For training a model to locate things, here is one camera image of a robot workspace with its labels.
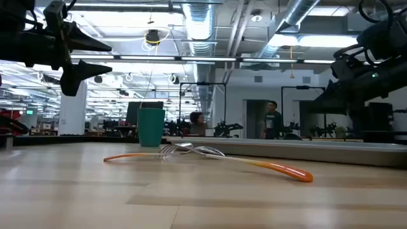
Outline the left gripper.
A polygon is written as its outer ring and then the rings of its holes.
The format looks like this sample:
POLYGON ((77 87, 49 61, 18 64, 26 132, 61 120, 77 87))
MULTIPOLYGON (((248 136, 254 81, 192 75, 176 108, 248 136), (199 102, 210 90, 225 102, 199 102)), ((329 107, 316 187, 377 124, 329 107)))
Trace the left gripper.
POLYGON ((44 11, 46 25, 43 25, 36 15, 35 2, 0 0, 0 60, 23 62, 27 67, 36 64, 53 69, 63 67, 60 87, 70 97, 76 96, 82 81, 113 70, 82 60, 69 64, 69 47, 96 52, 110 52, 112 48, 86 35, 76 22, 64 22, 67 7, 62 1, 48 5, 44 11))

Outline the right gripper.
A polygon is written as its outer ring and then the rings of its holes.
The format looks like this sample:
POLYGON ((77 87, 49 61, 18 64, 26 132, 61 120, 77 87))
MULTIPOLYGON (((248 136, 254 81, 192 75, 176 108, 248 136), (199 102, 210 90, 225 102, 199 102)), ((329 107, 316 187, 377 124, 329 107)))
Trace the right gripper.
POLYGON ((346 115, 350 104, 389 96, 388 62, 371 66, 357 59, 340 59, 331 64, 331 71, 336 82, 329 80, 323 93, 310 103, 314 113, 346 115))

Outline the orange-handled metal spoon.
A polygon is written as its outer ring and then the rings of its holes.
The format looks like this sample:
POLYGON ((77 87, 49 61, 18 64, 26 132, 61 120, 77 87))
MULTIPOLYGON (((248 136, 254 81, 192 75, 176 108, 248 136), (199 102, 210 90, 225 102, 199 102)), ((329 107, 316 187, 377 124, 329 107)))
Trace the orange-handled metal spoon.
POLYGON ((108 162, 114 159, 119 158, 129 158, 129 157, 139 157, 139 156, 158 156, 158 157, 165 157, 170 155, 182 155, 187 153, 198 153, 201 155, 216 155, 216 156, 225 156, 224 153, 219 151, 218 149, 209 147, 209 146, 197 146, 194 147, 192 143, 185 142, 185 143, 177 143, 177 144, 168 144, 161 148, 157 153, 126 153, 122 155, 115 155, 106 157, 103 159, 104 162, 108 162))

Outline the dark green cup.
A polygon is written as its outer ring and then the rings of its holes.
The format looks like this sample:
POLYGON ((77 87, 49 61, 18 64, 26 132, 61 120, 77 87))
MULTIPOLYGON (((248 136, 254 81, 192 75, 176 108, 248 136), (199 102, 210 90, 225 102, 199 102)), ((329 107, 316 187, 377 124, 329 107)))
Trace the dark green cup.
POLYGON ((142 147, 159 147, 162 141, 165 111, 157 108, 139 108, 137 131, 142 147))

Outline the white pillar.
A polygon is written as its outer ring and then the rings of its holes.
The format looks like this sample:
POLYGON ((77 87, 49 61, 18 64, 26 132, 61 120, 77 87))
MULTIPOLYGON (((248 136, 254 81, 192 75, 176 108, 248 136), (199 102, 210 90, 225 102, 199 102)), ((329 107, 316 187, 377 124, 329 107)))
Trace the white pillar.
POLYGON ((61 95, 58 135, 85 133, 87 82, 82 81, 75 97, 61 95))

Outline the standing person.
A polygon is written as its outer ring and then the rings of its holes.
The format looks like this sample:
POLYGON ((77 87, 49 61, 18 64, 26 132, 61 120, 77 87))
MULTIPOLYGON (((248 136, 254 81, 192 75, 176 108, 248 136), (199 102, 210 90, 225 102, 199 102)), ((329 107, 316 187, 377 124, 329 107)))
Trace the standing person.
POLYGON ((268 101, 268 109, 263 119, 261 138, 279 139, 282 131, 282 115, 277 111, 277 103, 275 101, 268 101))

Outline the black monitor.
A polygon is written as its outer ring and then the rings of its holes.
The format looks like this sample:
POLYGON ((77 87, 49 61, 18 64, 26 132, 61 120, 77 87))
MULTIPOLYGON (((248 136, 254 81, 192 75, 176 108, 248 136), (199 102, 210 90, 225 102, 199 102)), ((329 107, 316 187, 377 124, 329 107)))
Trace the black monitor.
POLYGON ((163 118, 164 115, 163 102, 129 102, 126 122, 136 125, 163 118))

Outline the black ceiling-hung device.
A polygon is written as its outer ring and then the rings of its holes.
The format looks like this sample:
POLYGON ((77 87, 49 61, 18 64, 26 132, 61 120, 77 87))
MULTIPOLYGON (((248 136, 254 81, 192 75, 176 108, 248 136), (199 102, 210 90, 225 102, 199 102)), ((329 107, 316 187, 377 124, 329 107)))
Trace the black ceiling-hung device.
POLYGON ((145 41, 148 45, 151 45, 151 46, 159 45, 160 37, 159 37, 158 30, 150 29, 146 34, 145 41))

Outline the red black machine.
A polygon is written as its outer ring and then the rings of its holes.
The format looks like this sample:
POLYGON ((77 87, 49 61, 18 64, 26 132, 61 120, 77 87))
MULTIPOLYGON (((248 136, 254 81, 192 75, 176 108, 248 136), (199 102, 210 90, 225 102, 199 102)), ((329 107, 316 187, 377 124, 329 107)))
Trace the red black machine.
POLYGON ((29 133, 29 128, 19 122, 19 111, 0 109, 0 135, 24 135, 29 133))

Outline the seated person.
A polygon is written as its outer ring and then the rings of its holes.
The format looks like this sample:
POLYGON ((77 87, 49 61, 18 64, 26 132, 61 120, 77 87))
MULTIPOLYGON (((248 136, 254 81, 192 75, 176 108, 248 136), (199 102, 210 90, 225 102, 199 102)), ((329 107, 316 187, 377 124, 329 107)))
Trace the seated person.
POLYGON ((207 124, 201 112, 192 112, 190 114, 190 134, 206 136, 207 124))

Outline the black background station frame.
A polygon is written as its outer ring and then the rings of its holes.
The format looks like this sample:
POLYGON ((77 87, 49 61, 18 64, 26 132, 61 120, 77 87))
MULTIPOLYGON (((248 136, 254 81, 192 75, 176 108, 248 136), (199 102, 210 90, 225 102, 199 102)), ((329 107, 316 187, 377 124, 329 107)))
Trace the black background station frame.
POLYGON ((310 131, 316 125, 319 125, 319 120, 323 117, 323 127, 326 127, 326 115, 314 113, 314 95, 298 93, 298 90, 311 90, 316 93, 316 97, 320 96, 325 91, 324 87, 301 86, 285 86, 280 89, 280 109, 282 118, 282 138, 284 140, 302 140, 302 136, 312 137, 313 132, 310 131), (294 94, 288 95, 289 100, 289 117, 284 116, 284 93, 285 88, 295 88, 294 94))
MULTIPOLYGON (((211 82, 195 82, 187 83, 181 82, 179 84, 179 119, 181 120, 181 100, 186 92, 194 93, 196 90, 198 92, 197 107, 202 113, 208 113, 212 102, 212 97, 214 87, 222 85, 224 87, 224 101, 226 100, 226 83, 211 83, 211 82)), ((212 127, 213 137, 220 137, 226 130, 226 103, 224 104, 224 117, 221 122, 212 127)))

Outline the black metal table frame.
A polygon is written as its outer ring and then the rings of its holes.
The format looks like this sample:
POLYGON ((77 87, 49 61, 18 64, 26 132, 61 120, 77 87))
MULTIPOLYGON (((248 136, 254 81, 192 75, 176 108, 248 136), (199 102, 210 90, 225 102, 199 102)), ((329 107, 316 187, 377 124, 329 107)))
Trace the black metal table frame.
POLYGON ((13 136, 0 135, 0 149, 17 146, 35 146, 46 144, 70 144, 79 142, 139 143, 134 137, 97 137, 84 135, 65 136, 13 136))

